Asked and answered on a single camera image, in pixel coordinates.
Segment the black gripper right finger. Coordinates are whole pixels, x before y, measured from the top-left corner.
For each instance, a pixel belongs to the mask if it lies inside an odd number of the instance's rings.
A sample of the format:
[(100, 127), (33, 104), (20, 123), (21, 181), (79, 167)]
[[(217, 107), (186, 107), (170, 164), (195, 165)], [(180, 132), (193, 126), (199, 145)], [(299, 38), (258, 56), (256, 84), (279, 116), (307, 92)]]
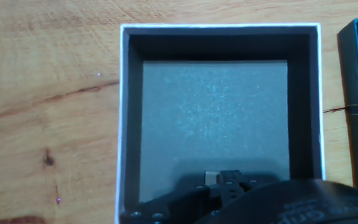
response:
[(210, 188), (209, 197), (214, 203), (227, 205), (246, 192), (265, 185), (265, 179), (244, 175), (239, 170), (206, 171), (204, 184)]

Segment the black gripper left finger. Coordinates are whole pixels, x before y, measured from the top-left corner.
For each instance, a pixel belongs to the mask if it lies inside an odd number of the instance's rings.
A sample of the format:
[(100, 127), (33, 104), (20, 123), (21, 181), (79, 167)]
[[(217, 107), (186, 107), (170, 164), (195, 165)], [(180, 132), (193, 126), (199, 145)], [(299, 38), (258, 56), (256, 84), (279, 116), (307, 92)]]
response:
[(192, 189), (174, 190), (122, 212), (120, 224), (189, 224), (209, 217), (221, 208), (217, 186), (197, 185)]

